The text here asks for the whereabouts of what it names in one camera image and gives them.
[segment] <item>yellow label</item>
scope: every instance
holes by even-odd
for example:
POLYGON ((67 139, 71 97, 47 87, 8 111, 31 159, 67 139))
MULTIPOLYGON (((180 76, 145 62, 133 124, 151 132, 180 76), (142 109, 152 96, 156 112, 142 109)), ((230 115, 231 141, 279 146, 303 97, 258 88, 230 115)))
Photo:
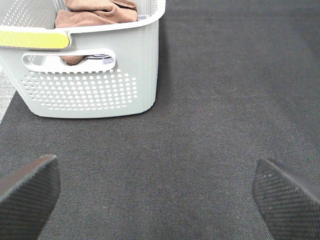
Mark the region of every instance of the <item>yellow label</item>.
POLYGON ((0 30, 0 46, 35 49, 64 49, 70 40, 66 32, 23 32, 0 30))

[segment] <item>folded towel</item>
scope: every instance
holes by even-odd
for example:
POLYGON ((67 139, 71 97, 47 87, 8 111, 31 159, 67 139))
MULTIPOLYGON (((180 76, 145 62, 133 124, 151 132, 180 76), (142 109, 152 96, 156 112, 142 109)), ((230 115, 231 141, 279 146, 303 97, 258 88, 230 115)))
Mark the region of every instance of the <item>folded towel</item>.
MULTIPOLYGON (((56 28, 85 27, 136 22, 137 6, 130 0, 64 0, 71 11, 59 10, 56 28)), ((80 62, 84 56, 62 56, 69 65, 80 62)))

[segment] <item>gray plastic basket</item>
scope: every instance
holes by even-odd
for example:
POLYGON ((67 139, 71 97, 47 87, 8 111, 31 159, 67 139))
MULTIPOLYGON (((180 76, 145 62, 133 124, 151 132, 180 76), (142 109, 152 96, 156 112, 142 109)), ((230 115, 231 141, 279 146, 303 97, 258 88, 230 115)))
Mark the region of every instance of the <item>gray plastic basket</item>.
POLYGON ((51 118, 103 118, 142 113, 154 104, 159 19, 166 1, 135 2, 138 14, 150 17, 54 29, 57 11, 66 8, 63 0, 3 0, 0 33, 63 32, 70 40, 63 49, 0 47, 0 65, 33 113, 51 118), (68 66, 59 57, 93 54, 108 54, 113 61, 86 60, 68 66))

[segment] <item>dark gray carpet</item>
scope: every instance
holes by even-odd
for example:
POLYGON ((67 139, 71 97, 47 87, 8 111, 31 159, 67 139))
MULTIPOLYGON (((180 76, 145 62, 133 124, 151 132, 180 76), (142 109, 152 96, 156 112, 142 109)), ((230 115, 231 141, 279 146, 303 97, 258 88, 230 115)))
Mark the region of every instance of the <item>dark gray carpet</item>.
POLYGON ((60 158, 40 239, 266 240, 258 158, 320 183, 320 1, 170 0, 160 24, 148 112, 48 119, 12 100, 0 177, 60 158))

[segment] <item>textured mat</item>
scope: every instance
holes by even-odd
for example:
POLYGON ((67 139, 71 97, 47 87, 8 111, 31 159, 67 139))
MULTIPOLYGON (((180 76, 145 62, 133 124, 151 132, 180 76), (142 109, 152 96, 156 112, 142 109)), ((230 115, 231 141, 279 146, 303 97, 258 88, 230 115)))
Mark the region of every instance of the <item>textured mat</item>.
POLYGON ((0 177, 61 159, 40 239, 272 239, 251 192, 258 159, 320 183, 319 13, 320 1, 168 1, 144 114, 41 118, 16 95, 0 177))

